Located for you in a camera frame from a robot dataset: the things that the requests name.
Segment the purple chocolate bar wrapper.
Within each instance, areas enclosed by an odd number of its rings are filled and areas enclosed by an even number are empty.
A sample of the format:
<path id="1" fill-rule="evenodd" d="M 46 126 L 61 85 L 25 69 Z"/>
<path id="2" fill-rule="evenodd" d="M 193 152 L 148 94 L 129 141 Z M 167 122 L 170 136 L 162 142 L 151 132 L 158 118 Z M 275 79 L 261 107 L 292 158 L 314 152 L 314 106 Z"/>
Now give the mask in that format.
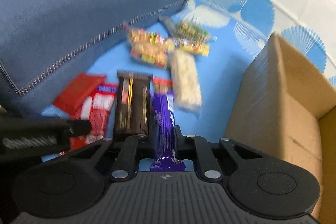
<path id="1" fill-rule="evenodd" d="M 155 133 L 155 159 L 151 172 L 183 172 L 185 163 L 175 156 L 174 93 L 154 93 L 153 111 L 158 131 Z"/>

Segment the dark brown snack bar pack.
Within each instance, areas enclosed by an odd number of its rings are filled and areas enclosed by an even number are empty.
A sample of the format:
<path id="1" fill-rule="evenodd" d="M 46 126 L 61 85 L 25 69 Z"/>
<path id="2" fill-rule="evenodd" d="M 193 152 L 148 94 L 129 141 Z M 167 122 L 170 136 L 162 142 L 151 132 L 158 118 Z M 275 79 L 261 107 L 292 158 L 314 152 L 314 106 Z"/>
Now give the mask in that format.
<path id="1" fill-rule="evenodd" d="M 131 135 L 149 134 L 149 90 L 153 76 L 147 73 L 118 71 L 117 103 L 113 138 L 124 140 Z"/>

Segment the blue white patterned sofa cover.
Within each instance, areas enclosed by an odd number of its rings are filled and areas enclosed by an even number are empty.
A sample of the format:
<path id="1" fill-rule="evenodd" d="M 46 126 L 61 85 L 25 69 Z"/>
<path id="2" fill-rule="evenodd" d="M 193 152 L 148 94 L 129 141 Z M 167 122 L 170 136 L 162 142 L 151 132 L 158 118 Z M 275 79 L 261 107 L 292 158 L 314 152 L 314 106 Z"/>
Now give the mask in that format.
<path id="1" fill-rule="evenodd" d="M 195 21 L 217 38 L 207 57 L 195 57 L 202 106 L 175 111 L 185 135 L 226 137 L 244 72 L 274 33 L 335 88 L 335 0 L 188 0 L 174 19 Z"/>

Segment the round puffed grain cake pack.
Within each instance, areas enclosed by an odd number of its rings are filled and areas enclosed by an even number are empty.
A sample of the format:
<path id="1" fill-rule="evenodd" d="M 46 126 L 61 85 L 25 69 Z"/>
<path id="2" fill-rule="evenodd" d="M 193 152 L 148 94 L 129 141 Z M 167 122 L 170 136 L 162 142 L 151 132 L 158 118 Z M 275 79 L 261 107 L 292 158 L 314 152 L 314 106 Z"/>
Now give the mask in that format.
<path id="1" fill-rule="evenodd" d="M 200 28 L 197 24 L 185 20 L 182 20 L 177 24 L 177 33 L 181 38 L 203 43 L 207 42 L 211 37 L 206 30 Z"/>

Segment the brown cardboard box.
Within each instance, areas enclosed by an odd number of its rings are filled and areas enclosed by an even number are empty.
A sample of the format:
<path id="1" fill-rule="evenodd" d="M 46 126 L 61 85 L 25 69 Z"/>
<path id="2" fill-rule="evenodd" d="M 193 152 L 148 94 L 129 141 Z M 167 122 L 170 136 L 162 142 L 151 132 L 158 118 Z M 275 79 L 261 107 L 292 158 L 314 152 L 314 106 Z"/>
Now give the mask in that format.
<path id="1" fill-rule="evenodd" d="M 311 172 L 313 215 L 335 223 L 335 88 L 279 34 L 244 72 L 225 135 Z"/>

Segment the peanut snack bag red label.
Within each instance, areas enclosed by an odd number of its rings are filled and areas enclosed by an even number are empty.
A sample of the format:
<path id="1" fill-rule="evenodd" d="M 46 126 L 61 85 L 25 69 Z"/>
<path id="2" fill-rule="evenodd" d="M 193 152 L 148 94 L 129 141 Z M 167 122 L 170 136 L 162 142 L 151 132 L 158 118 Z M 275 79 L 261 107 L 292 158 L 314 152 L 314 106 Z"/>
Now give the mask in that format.
<path id="1" fill-rule="evenodd" d="M 175 49 L 172 38 L 164 38 L 159 33 L 133 27 L 127 27 L 126 33 L 131 44 L 130 54 L 134 58 L 159 68 L 168 67 L 168 53 Z"/>

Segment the clear pale rice cracker pack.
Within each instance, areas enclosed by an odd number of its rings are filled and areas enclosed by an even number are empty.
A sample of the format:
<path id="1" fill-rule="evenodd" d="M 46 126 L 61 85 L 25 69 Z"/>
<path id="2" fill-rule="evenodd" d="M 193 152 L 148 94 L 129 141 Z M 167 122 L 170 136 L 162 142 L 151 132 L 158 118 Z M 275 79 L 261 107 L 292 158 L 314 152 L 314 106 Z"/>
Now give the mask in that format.
<path id="1" fill-rule="evenodd" d="M 170 58 L 170 72 L 175 105 L 185 110 L 198 110 L 202 105 L 202 95 L 193 55 L 175 50 Z"/>

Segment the orange red small snack pack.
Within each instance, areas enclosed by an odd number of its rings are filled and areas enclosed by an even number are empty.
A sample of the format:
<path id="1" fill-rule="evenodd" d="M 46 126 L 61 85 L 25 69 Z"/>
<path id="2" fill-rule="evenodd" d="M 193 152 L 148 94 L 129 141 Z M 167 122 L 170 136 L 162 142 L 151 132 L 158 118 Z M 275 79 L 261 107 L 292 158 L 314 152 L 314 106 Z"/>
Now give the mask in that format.
<path id="1" fill-rule="evenodd" d="M 159 77 L 153 78 L 154 92 L 159 94 L 167 94 L 173 91 L 172 82 L 168 79 Z"/>

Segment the blue fabric sofa cushion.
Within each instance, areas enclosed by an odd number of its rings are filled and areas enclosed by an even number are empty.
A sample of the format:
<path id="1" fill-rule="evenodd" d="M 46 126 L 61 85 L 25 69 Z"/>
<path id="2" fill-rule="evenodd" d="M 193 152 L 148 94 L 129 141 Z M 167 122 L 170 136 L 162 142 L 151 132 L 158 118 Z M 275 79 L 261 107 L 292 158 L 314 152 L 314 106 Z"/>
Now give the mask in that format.
<path id="1" fill-rule="evenodd" d="M 186 0 L 1 0 L 1 106 L 38 114 L 108 48 Z"/>

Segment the yellow strip snack pack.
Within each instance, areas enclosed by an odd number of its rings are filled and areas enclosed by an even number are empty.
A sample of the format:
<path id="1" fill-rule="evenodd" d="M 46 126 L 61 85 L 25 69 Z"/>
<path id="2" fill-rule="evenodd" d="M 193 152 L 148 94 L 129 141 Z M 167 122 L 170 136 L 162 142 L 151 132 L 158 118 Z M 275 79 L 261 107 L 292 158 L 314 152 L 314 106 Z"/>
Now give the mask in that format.
<path id="1" fill-rule="evenodd" d="M 208 56 L 210 52 L 210 46 L 203 42 L 188 40 L 188 39 L 181 39 L 181 38 L 174 38 L 175 47 L 195 54 L 195 55 L 203 55 Z"/>

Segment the red white snack packet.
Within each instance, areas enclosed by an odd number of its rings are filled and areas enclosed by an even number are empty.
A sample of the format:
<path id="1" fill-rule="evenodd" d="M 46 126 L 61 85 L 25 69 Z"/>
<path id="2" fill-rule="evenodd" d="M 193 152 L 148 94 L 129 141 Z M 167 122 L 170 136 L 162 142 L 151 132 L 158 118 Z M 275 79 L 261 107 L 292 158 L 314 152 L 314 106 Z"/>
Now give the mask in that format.
<path id="1" fill-rule="evenodd" d="M 103 75 L 80 73 L 54 100 L 53 105 L 71 119 L 88 120 L 88 135 L 72 137 L 70 151 L 80 149 L 106 136 L 108 119 L 117 96 L 118 84 Z"/>

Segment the grey silver stick packet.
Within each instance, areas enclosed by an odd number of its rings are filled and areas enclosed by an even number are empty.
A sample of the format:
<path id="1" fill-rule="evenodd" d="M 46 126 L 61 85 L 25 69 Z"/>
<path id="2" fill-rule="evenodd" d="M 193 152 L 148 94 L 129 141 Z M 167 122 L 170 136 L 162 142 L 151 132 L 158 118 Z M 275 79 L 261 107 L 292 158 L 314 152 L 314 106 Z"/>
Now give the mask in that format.
<path id="1" fill-rule="evenodd" d="M 177 25 L 174 23 L 174 21 L 169 16 L 160 16 L 159 21 L 164 25 L 164 27 L 167 29 L 168 33 L 173 38 L 178 38 L 178 29 Z"/>

